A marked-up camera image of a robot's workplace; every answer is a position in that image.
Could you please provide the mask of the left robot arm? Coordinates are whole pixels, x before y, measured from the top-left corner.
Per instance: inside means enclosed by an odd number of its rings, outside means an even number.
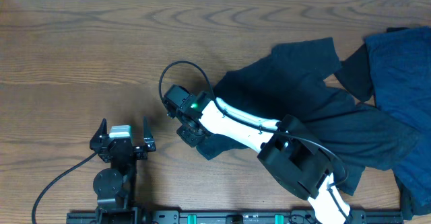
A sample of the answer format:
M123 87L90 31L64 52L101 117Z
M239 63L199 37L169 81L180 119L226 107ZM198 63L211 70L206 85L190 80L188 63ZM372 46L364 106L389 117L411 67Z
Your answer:
M149 152L156 151L147 119L143 119L143 145L133 144L131 126L107 129L104 119L90 140L90 149L103 162L110 164L93 181L98 205L95 223L151 223L151 214L135 203L137 161L147 159Z

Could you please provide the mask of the dark teal t-shirt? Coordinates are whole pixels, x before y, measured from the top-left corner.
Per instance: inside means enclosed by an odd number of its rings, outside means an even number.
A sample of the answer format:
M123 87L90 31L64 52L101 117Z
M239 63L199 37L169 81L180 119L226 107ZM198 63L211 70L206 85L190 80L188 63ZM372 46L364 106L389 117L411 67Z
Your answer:
M415 128L324 80L341 68L332 38L278 44L270 55L227 72L213 90L229 105L262 118L295 116L346 164L338 187L352 195L366 167L393 169L424 140Z

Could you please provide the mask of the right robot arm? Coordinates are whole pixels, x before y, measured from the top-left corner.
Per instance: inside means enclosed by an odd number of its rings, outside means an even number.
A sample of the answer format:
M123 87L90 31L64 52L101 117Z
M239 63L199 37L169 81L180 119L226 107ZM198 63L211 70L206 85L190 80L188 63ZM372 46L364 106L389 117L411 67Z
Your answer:
M257 158L288 192L308 201L319 223L350 223L334 176L336 155L293 116L274 120L253 116L223 99L201 92L194 96L173 87L162 97L171 118L177 118L200 144L208 135L221 135L257 152Z

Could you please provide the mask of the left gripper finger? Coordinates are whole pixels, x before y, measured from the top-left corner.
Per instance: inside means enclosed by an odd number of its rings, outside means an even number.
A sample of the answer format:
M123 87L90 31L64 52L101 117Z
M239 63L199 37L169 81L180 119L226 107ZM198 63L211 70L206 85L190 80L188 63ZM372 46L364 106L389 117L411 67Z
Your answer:
M147 118L143 117L143 140L148 147L154 146L154 137L151 133Z
M107 135L107 121L105 118L102 119L102 122L100 123L100 126L98 127L98 130L95 132L94 136L92 137L92 143L99 143L102 138Z

